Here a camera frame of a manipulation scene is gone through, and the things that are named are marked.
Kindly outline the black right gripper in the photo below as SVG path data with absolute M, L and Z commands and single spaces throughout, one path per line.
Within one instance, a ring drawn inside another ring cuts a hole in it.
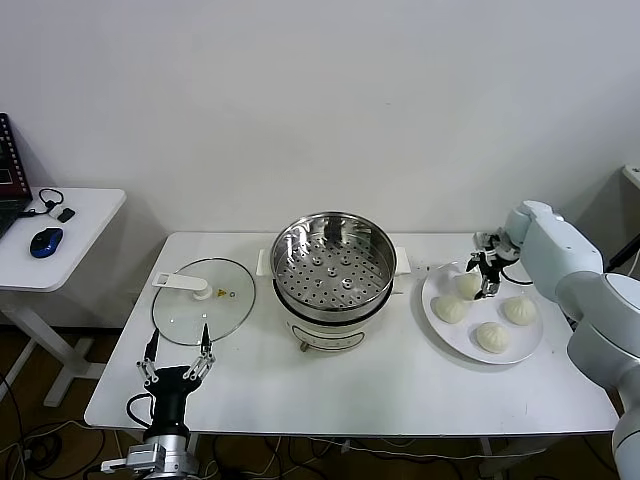
M 473 252 L 467 263 L 467 272 L 481 273 L 483 277 L 478 298 L 496 296 L 501 272 L 518 260 L 519 249 L 516 247 L 482 248 L 479 252 Z

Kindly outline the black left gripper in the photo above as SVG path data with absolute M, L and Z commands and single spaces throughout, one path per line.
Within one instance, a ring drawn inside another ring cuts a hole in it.
M 207 376 L 215 362 L 208 324 L 203 326 L 200 354 L 189 368 L 167 367 L 156 373 L 159 335 L 159 330 L 155 329 L 146 344 L 142 359 L 136 362 L 143 385 L 148 386 L 146 390 L 154 398 L 152 423 L 144 435 L 188 436 L 190 431 L 185 424 L 187 397 L 201 386 L 201 380 Z

